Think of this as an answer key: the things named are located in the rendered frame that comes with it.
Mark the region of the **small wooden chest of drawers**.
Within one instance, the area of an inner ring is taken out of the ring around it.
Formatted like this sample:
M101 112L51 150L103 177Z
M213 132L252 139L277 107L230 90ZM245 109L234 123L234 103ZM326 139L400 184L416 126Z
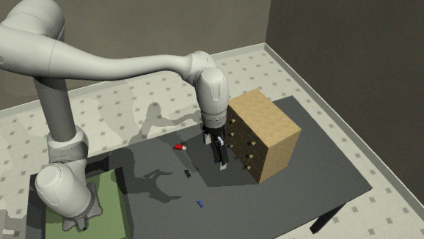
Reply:
M228 106L267 146L258 184L287 167L301 128L259 89L229 100Z

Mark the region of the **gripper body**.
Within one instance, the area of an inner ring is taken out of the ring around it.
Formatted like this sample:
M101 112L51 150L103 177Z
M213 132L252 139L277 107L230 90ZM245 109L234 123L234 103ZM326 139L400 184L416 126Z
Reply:
M220 136L220 138L222 138L222 137L221 137L221 133L222 133L222 131L224 130L224 125L223 125L223 126L221 126L220 128L207 128L207 127L204 125L204 129L205 129L205 131L206 131L207 133L209 133L209 134L213 135L213 137L214 137L215 141L218 141L218 136Z

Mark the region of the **wooden drawer front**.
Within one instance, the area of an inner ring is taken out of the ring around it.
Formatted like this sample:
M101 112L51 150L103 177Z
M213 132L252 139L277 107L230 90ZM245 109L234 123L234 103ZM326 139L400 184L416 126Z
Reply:
M241 162L245 165L247 170L252 174L252 176L256 179L256 181L259 181L260 178L260 172L256 168L256 166L249 160L249 158L246 156L244 152L242 152Z
M227 118L235 126L235 128L244 136L244 121L228 106L227 107Z
M225 141L227 142L229 147L232 149L232 151L241 160L241 148L235 143L235 141L232 139L232 137L228 134L227 131L226 131L226 134L225 134Z
M266 156L267 146L252 132L252 130L246 125L244 138L250 143L255 151L264 160Z
M263 167L263 159L253 150L253 148L249 145L249 143L244 139L243 151L249 157L249 159L253 162L254 165L260 170ZM252 158L252 159L251 159Z
M226 131L232 136L238 146L242 149L243 136L235 129L235 127L226 119Z

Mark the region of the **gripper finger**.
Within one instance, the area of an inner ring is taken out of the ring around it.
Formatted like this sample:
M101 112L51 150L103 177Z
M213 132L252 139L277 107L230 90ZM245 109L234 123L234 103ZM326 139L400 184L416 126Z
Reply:
M213 139L213 144L216 145L216 149L217 149L217 152L219 154L219 159L220 159L219 160L219 169L220 170L226 169L226 165L227 165L227 162L229 162L229 159L228 159L228 155L227 155L227 149L226 149L226 146L225 146L225 140L222 140L220 138L220 136L218 136L219 141L215 142L213 135L211 135L211 138Z
M210 144L211 143L211 135L209 133L207 133L206 131L204 131L205 134L205 144Z

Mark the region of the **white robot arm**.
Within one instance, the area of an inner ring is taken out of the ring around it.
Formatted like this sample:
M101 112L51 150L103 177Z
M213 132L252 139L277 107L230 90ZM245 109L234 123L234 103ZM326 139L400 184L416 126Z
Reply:
M47 206L64 216L63 230L69 231L76 225L87 229L87 220L103 210L96 184L86 181L89 142L74 123L65 79L119 81L164 70L178 73L195 88L207 128L226 123L229 84L204 51L107 59L66 44L64 23L63 12L53 0L18 3L0 23L0 69L34 80L50 130L49 162L38 172L35 188Z

